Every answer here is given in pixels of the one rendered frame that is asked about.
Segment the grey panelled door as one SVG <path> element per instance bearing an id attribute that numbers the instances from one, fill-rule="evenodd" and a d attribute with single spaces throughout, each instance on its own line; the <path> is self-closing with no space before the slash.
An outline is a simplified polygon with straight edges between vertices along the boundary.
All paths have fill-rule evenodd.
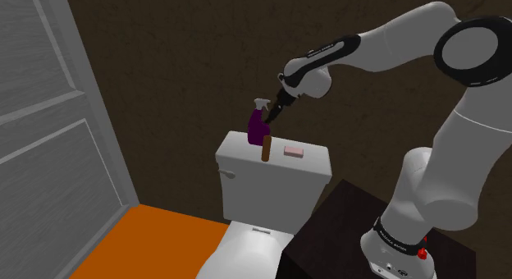
<path id="1" fill-rule="evenodd" d="M 69 279 L 126 175 L 68 0 L 0 0 L 0 279 Z"/>

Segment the white toilet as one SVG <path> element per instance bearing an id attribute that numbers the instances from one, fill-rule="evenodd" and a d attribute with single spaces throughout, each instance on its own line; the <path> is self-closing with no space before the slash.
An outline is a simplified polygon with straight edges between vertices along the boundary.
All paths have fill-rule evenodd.
<path id="1" fill-rule="evenodd" d="M 304 150 L 285 156 L 285 146 Z M 283 249 L 309 220 L 331 180 L 327 147 L 273 137 L 268 162 L 247 134 L 229 131 L 215 153 L 229 221 L 195 279 L 276 279 Z"/>

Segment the purple spray bottle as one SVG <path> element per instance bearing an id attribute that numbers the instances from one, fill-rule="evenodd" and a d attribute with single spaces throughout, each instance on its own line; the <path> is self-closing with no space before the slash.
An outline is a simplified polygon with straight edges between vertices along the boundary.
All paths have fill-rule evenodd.
<path id="1" fill-rule="evenodd" d="M 263 109 L 265 108 L 268 110 L 267 105 L 270 103 L 270 100 L 265 98 L 256 98 L 254 103 L 255 108 L 248 122 L 247 138 L 250 144 L 262 146 L 263 137 L 265 135 L 270 135 L 270 127 L 262 119 Z"/>

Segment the brown cylinder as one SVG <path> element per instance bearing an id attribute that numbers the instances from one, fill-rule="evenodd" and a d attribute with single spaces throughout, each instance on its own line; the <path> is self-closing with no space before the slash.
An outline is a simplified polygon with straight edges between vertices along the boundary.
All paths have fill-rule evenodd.
<path id="1" fill-rule="evenodd" d="M 265 135 L 263 137 L 262 153 L 261 153 L 261 160 L 263 162 L 269 161 L 271 146 L 272 146 L 272 137 L 270 135 Z"/>

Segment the dark robot stand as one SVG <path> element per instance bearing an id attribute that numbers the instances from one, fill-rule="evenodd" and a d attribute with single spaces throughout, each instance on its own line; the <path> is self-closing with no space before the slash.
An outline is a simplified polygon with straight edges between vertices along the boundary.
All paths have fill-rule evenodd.
<path id="1" fill-rule="evenodd" d="M 341 181 L 284 248 L 276 279 L 381 279 L 360 249 L 387 203 Z M 431 230 L 427 251 L 439 279 L 477 279 L 476 253 Z"/>

